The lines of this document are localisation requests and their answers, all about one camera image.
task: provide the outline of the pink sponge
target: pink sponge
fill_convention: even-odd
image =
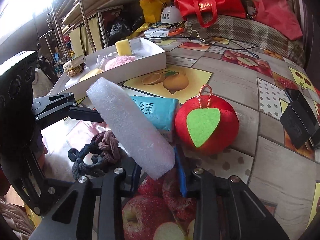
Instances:
[[[135,56],[119,56],[109,60],[106,63],[105,70],[112,69],[123,64],[136,60]]]

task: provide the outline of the teal tissue packet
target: teal tissue packet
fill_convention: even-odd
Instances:
[[[173,141],[174,118],[179,100],[174,98],[131,96],[139,109],[168,141]]]

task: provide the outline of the yellow foam block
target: yellow foam block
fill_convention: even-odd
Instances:
[[[93,77],[93,76],[95,76],[95,75],[98,75],[98,74],[100,74],[100,73],[102,73],[102,72],[103,72],[102,69],[95,68],[95,69],[91,70],[89,73],[87,73],[86,75],[84,75],[84,76],[79,80],[79,82],[81,82],[81,81],[83,81],[83,80],[86,80],[86,79],[88,79],[88,78],[90,78],[90,77]]]
[[[116,42],[116,49],[119,56],[131,56],[132,50],[129,40],[122,40]]]

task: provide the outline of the white helmet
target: white helmet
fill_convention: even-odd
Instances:
[[[182,21],[183,19],[180,11],[174,5],[163,9],[161,14],[161,23],[174,24]]]

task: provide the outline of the plaid fabric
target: plaid fabric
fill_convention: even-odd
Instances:
[[[204,22],[212,19],[210,12],[203,13]],[[185,30],[191,33],[193,23],[198,23],[196,15],[189,15]],[[260,48],[276,52],[295,62],[300,67],[305,64],[305,54],[300,41],[289,41],[280,32],[267,25],[247,19],[219,15],[218,20],[206,28],[208,37],[221,36],[226,39],[239,40],[257,44]]]

